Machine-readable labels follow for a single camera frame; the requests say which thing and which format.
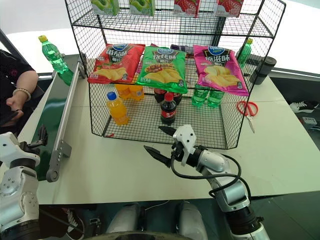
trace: bracelet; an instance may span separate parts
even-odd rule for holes
[[[24,88],[17,88],[13,91],[12,95],[15,95],[16,92],[24,92],[27,96],[28,96],[28,99],[26,100],[26,102],[28,102],[30,99],[31,99],[31,94],[30,92],[27,90],[27,89],[24,89]]]

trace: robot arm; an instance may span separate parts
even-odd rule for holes
[[[237,240],[269,240],[269,236],[262,225],[262,218],[256,217],[250,205],[250,190],[247,183],[241,178],[241,167],[237,161],[225,155],[210,152],[203,147],[194,147],[196,135],[187,124],[177,130],[172,127],[159,127],[174,139],[171,158],[148,146],[144,148],[156,160],[171,168],[178,177],[186,179],[206,179],[212,190],[209,194],[215,197],[220,209],[225,213],[231,234]],[[178,173],[174,168],[174,161],[195,167],[202,176],[188,176]],[[238,174],[232,174],[230,160],[238,166]]]
[[[36,166],[40,163],[40,145],[48,141],[44,126],[39,140],[27,144],[7,132],[0,135],[0,161],[9,169],[0,184],[0,234],[3,240],[39,238],[38,179]]]

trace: blue bottle cap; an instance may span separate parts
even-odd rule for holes
[[[109,99],[109,100],[115,100],[116,98],[117,98],[117,95],[116,95],[116,93],[114,92],[114,91],[111,91],[111,92],[108,92],[107,94],[106,94],[106,97]]]

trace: black wire rack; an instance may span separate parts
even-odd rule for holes
[[[216,1],[202,0],[198,18],[190,18],[174,15],[173,0],[156,0],[154,16],[132,15],[129,0],[119,0],[120,12],[116,16],[95,14],[90,0],[65,0],[65,4],[87,75],[93,71],[95,58],[107,43],[155,44],[159,47],[212,45],[231,49],[240,55],[251,38],[251,55],[242,69],[250,93],[254,84],[249,79],[268,55],[286,8],[281,0],[244,0],[239,17],[226,18],[216,16]],[[215,149],[236,148],[244,120],[236,104],[248,101],[249,97],[226,93],[218,108],[207,104],[195,107],[191,105],[191,97],[198,75],[193,58],[186,59],[185,78],[188,93],[183,95],[171,126],[177,128],[191,124],[197,135],[197,145]],[[118,126],[106,107],[107,93],[116,92],[114,85],[89,83],[92,133],[106,138],[172,144],[172,138],[158,129],[163,124],[153,89],[143,88],[144,99],[124,101],[130,121]]]

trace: red scissors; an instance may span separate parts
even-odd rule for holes
[[[248,102],[239,101],[236,104],[236,109],[238,109],[238,111],[242,115],[246,116],[246,118],[249,120],[249,124],[250,124],[252,132],[255,133],[255,129],[254,129],[254,126],[252,124],[252,117],[257,115],[257,113],[258,113],[258,105],[255,104],[253,101],[248,101]]]

